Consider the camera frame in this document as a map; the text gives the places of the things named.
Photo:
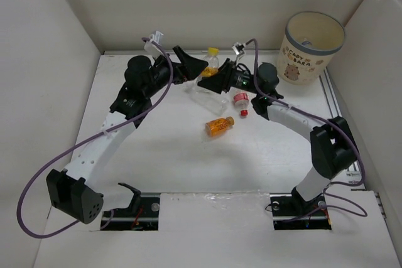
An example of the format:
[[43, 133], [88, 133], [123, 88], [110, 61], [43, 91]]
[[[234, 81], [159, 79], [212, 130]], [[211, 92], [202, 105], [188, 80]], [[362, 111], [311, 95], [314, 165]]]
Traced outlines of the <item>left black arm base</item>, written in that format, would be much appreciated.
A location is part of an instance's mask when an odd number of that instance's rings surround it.
[[157, 231], [159, 226], [160, 193], [142, 193], [126, 183], [132, 197], [128, 206], [114, 208], [102, 214], [101, 231]]

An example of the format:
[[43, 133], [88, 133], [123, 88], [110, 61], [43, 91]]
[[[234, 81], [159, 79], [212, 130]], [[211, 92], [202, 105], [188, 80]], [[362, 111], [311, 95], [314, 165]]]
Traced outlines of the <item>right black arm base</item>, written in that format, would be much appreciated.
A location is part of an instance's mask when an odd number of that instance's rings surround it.
[[291, 193], [273, 193], [265, 210], [272, 213], [275, 230], [331, 230], [323, 195], [299, 203]]

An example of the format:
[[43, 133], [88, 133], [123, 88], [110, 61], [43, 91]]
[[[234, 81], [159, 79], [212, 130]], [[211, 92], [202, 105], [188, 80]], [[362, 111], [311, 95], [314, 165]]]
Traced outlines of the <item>clear bottle red label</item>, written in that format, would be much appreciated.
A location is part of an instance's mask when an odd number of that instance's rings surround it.
[[249, 97], [247, 92], [240, 90], [238, 88], [234, 89], [232, 102], [235, 109], [238, 111], [239, 116], [241, 118], [245, 118], [248, 116], [248, 105], [249, 105]]

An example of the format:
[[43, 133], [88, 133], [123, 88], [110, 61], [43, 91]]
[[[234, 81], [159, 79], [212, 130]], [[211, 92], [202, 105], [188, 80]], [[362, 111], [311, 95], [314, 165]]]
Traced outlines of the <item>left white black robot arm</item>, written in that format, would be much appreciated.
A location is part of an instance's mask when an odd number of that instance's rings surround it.
[[170, 63], [163, 55], [154, 60], [137, 55], [128, 61], [125, 82], [110, 106], [100, 137], [88, 142], [61, 171], [48, 173], [46, 184], [53, 207], [84, 224], [95, 220], [104, 205], [102, 193], [95, 190], [95, 178], [142, 123], [152, 106], [152, 96], [168, 83], [177, 85], [196, 79], [208, 65], [179, 46], [173, 51], [178, 62]]

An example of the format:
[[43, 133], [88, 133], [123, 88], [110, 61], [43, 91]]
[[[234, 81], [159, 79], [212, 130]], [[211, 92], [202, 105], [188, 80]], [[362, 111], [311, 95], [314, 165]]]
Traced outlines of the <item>clear bottle yellow cap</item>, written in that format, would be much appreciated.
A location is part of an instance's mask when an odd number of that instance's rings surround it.
[[219, 71], [219, 50], [217, 48], [208, 48], [207, 55], [203, 58], [208, 63], [208, 66], [200, 74], [201, 77], [211, 77]]

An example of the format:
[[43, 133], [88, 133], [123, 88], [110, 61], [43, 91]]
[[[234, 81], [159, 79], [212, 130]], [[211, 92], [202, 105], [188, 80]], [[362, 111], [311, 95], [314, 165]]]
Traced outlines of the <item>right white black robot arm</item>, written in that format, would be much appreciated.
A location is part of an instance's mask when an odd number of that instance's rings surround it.
[[334, 179], [341, 171], [361, 158], [344, 118], [324, 119], [287, 104], [276, 91], [278, 83], [277, 70], [270, 63], [255, 64], [250, 71], [226, 60], [215, 75], [197, 85], [217, 94], [232, 88], [254, 93], [251, 103], [257, 115], [287, 127], [310, 143], [312, 168], [286, 201], [291, 219], [300, 220], [321, 210], [318, 199], [336, 183]]

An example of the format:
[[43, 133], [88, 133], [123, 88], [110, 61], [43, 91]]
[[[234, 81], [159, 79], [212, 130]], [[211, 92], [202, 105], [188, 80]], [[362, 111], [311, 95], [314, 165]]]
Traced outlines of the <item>large clear plastic bottle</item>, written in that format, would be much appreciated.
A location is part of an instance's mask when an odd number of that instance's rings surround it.
[[197, 82], [188, 83], [185, 91], [193, 102], [215, 115], [222, 115], [229, 106], [229, 101], [223, 95], [199, 87]]

